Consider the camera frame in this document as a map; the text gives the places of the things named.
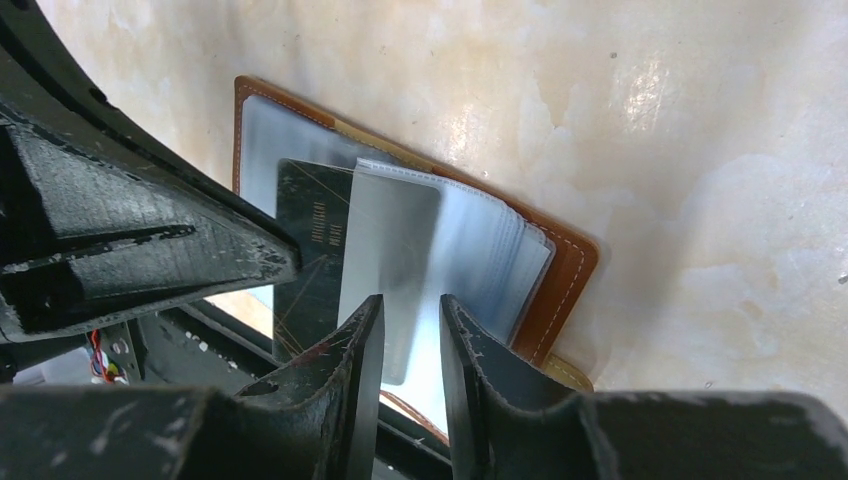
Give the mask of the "black gold-lined credit card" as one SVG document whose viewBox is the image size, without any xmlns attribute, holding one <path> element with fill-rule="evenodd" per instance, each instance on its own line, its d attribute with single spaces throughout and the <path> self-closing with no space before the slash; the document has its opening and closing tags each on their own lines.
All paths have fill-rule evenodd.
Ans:
<svg viewBox="0 0 848 480">
<path fill-rule="evenodd" d="M 281 363 L 337 328 L 352 183 L 348 170 L 278 164 L 275 218 L 301 260 L 295 280 L 273 290 L 272 354 Z"/>
</svg>

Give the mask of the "brown leather card holder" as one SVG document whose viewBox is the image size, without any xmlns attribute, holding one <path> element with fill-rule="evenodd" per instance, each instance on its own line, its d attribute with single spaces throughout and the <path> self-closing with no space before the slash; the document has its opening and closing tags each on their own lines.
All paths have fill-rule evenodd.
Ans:
<svg viewBox="0 0 848 480">
<path fill-rule="evenodd" d="M 591 388 L 552 351 L 599 261 L 587 237 L 257 77 L 237 77 L 234 97 L 232 187 L 274 220 L 280 162 L 352 173 L 337 327 L 364 298 L 382 296 L 382 400 L 446 438 L 438 340 L 444 294 L 555 380 Z M 271 340 L 275 286 L 227 303 Z"/>
</svg>

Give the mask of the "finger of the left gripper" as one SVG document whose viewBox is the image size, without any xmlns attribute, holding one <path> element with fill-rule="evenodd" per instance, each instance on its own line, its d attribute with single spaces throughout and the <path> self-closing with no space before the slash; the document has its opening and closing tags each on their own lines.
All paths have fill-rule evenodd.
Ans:
<svg viewBox="0 0 848 480">
<path fill-rule="evenodd" d="M 142 166 L 162 177 L 168 189 L 193 192 L 225 212 L 239 215 L 289 250 L 298 250 L 296 241 L 270 216 L 202 173 L 114 107 L 65 48 L 35 1 L 1 3 L 1 45 L 49 97 L 140 158 Z"/>
<path fill-rule="evenodd" d="M 1 112 L 1 340 L 76 335 L 286 283 L 292 243 L 210 199 L 83 154 Z"/>
</svg>

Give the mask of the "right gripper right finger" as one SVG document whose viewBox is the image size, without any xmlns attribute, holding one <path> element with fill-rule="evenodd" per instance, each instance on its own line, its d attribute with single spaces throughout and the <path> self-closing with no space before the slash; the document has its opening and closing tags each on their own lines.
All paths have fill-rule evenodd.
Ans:
<svg viewBox="0 0 848 480">
<path fill-rule="evenodd" d="M 457 479 L 843 479 L 847 430 L 793 392 L 566 387 L 440 300 Z"/>
</svg>

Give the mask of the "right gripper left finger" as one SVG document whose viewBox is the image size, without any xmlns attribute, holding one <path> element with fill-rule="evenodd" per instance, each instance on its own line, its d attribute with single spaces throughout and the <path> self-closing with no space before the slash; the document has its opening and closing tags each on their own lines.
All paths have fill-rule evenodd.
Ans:
<svg viewBox="0 0 848 480">
<path fill-rule="evenodd" d="M 5 479 L 368 479 L 385 322 L 372 295 L 235 395 L 185 386 L 1 391 Z"/>
</svg>

